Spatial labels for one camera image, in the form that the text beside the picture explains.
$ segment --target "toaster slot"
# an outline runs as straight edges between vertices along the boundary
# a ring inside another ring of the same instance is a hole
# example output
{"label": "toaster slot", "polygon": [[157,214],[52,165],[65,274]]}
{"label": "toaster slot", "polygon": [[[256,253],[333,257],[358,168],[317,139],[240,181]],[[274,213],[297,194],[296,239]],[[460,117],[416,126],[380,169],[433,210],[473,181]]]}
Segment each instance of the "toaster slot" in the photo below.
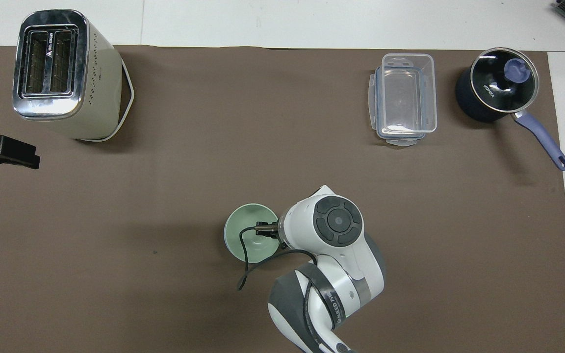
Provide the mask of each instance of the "toaster slot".
{"label": "toaster slot", "polygon": [[25,80],[26,93],[43,91],[45,77],[45,53],[49,34],[45,31],[34,31],[29,35],[29,50],[27,53],[27,77]]}
{"label": "toaster slot", "polygon": [[72,44],[71,31],[57,31],[53,39],[53,60],[51,61],[51,93],[67,93],[72,75]]}

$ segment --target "toaster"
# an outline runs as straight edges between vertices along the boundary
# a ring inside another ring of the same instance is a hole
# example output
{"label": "toaster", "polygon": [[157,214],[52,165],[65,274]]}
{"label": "toaster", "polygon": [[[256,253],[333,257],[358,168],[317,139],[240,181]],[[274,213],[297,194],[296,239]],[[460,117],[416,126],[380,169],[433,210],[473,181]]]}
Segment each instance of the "toaster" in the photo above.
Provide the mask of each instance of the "toaster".
{"label": "toaster", "polygon": [[[130,102],[119,118],[122,68]],[[30,14],[21,26],[13,108],[23,119],[74,139],[105,141],[128,113],[134,90],[115,48],[75,10]]]}

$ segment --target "blue pot handle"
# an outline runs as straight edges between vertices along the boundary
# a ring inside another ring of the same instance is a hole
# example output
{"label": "blue pot handle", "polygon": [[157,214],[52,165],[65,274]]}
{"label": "blue pot handle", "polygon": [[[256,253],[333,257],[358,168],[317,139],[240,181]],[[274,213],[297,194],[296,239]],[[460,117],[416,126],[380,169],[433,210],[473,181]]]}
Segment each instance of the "blue pot handle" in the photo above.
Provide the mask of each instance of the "blue pot handle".
{"label": "blue pot handle", "polygon": [[527,110],[516,112],[513,114],[513,117],[516,123],[535,135],[540,145],[544,147],[547,154],[551,157],[553,163],[555,163],[559,170],[565,172],[565,155],[543,125],[529,114]]}

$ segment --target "pot lid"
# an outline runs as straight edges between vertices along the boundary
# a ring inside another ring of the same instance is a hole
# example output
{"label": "pot lid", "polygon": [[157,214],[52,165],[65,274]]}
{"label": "pot lid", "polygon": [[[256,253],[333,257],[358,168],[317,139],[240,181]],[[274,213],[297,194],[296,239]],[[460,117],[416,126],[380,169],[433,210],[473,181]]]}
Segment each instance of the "pot lid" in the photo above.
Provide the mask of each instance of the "pot lid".
{"label": "pot lid", "polygon": [[480,54],[471,67],[470,79],[480,101],[500,112],[525,109],[538,93],[538,73],[533,63],[508,48]]}

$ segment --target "white power cord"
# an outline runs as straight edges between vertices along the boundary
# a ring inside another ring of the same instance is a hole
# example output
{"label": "white power cord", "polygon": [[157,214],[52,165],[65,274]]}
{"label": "white power cord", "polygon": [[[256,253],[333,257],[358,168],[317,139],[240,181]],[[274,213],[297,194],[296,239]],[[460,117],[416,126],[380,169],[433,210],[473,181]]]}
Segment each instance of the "white power cord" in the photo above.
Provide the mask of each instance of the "white power cord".
{"label": "white power cord", "polygon": [[121,129],[121,125],[123,125],[124,121],[126,120],[126,116],[128,116],[128,112],[130,112],[130,107],[132,107],[132,102],[134,102],[134,87],[132,86],[132,80],[130,79],[130,74],[128,73],[128,68],[126,67],[126,63],[124,63],[123,59],[121,59],[121,66],[124,69],[124,73],[126,74],[126,78],[128,79],[128,85],[130,86],[130,101],[128,102],[128,106],[124,110],[123,116],[121,116],[121,120],[119,121],[116,129],[112,132],[112,134],[108,135],[107,137],[105,137],[103,139],[80,139],[81,141],[88,141],[88,142],[107,141],[110,138],[112,138],[112,136],[115,136],[117,134],[119,129]]}

